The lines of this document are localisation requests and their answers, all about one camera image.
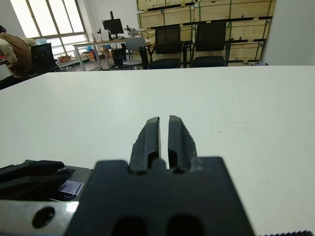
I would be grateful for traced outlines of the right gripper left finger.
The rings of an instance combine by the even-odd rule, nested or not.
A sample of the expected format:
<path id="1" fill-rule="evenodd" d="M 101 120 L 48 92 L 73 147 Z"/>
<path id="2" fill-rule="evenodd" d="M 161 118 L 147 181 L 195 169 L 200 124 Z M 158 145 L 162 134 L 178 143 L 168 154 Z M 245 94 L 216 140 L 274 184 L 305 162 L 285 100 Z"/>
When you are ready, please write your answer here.
<path id="1" fill-rule="evenodd" d="M 161 158 L 159 117 L 146 121 L 132 146 L 128 168 L 132 175 L 144 175 L 148 171 L 158 169 L 165 170 L 165 161 Z"/>

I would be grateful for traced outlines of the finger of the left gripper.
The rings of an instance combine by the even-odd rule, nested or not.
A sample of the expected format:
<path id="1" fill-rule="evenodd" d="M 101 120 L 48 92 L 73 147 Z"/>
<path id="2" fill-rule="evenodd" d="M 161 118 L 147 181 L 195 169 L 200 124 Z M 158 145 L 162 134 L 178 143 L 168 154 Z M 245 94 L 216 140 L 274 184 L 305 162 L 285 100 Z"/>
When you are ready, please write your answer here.
<path id="1" fill-rule="evenodd" d="M 1 200 L 34 199 L 52 193 L 67 181 L 67 175 L 29 176 L 0 184 Z"/>
<path id="2" fill-rule="evenodd" d="M 0 182 L 8 182 L 22 177 L 49 176 L 64 168 L 60 161 L 28 161 L 18 165 L 9 165 L 0 169 Z"/>

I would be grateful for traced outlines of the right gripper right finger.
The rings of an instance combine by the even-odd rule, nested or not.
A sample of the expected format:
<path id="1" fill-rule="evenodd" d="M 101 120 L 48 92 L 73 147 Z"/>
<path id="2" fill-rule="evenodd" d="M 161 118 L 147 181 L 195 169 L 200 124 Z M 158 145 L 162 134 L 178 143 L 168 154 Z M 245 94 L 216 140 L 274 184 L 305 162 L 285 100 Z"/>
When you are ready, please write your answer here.
<path id="1" fill-rule="evenodd" d="M 168 126 L 168 161 L 173 170 L 186 172 L 197 157 L 196 145 L 182 119 L 171 115 Z"/>

